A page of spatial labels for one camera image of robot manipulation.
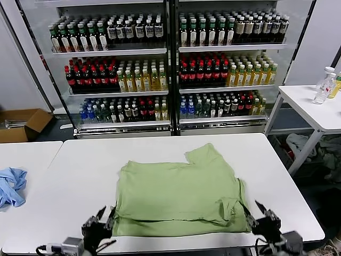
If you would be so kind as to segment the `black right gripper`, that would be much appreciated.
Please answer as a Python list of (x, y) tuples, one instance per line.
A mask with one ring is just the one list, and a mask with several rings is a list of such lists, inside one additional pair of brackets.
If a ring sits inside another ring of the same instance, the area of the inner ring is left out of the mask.
[(280, 219), (271, 210), (267, 209), (263, 204), (255, 200), (256, 205), (265, 217), (271, 219), (272, 222), (259, 222), (252, 216), (246, 206), (243, 207), (247, 222), (254, 235), (261, 235), (268, 243), (276, 243), (281, 241)]

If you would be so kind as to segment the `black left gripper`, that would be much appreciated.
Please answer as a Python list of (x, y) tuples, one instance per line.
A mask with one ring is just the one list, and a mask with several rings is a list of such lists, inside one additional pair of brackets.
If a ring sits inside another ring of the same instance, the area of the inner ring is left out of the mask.
[(113, 228), (115, 223), (116, 207), (111, 208), (105, 227), (91, 227), (92, 224), (98, 223), (101, 220), (105, 210), (106, 206), (100, 209), (96, 216), (89, 217), (82, 225), (84, 249), (91, 255), (97, 255), (96, 250), (98, 249), (100, 242), (103, 239), (110, 238), (112, 235), (112, 231), (110, 229)]

